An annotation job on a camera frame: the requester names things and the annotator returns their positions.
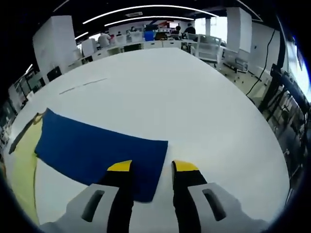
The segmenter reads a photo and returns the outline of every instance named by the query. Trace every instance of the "white tabletop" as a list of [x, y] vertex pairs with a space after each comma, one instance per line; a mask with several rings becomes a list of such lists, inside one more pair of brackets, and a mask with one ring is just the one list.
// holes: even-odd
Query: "white tabletop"
[[[198, 166], [208, 182], [235, 196], [251, 218], [272, 221], [284, 206], [288, 173], [270, 126], [225, 76], [182, 50], [121, 53], [66, 73], [35, 94], [17, 116], [12, 136], [46, 107], [104, 129], [169, 141], [154, 200], [134, 203], [130, 232], [178, 232], [174, 159]], [[40, 223], [60, 217], [84, 187], [38, 160]]]

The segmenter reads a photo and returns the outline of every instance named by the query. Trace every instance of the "white table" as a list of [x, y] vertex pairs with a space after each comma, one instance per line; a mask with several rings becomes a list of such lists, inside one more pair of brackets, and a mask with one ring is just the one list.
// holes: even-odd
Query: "white table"
[[[59, 95], [75, 86], [80, 87]], [[108, 130], [169, 141], [154, 200], [134, 203], [132, 233], [178, 232], [174, 159], [197, 165], [208, 182], [235, 196], [251, 218], [273, 221], [284, 206], [289, 178], [269, 125], [226, 77], [182, 50], [121, 53], [66, 73], [27, 103], [13, 124], [12, 137], [46, 107]], [[40, 223], [55, 221], [84, 188], [38, 160], [35, 198]]]

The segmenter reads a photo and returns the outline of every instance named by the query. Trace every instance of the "yellow cloth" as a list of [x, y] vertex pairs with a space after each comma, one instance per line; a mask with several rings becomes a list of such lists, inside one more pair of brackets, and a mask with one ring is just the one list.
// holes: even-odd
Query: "yellow cloth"
[[12, 190], [25, 213], [37, 225], [39, 220], [35, 208], [35, 169], [37, 157], [35, 147], [42, 134], [42, 118], [39, 116], [25, 132], [16, 146], [16, 157], [13, 174]]

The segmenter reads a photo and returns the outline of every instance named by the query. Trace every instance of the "computer monitor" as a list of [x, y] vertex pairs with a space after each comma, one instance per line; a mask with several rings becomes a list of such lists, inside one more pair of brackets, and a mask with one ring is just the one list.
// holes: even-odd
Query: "computer monitor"
[[175, 29], [177, 26], [179, 26], [178, 22], [170, 22], [169, 27]]

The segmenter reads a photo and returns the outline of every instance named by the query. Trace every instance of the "blue towel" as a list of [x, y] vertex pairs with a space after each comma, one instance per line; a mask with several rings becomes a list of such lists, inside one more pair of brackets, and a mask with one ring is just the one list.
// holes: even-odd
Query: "blue towel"
[[132, 160], [134, 200], [150, 202], [156, 192], [167, 146], [168, 141], [104, 130], [47, 109], [35, 152], [55, 170], [86, 185], [97, 183], [113, 164]]

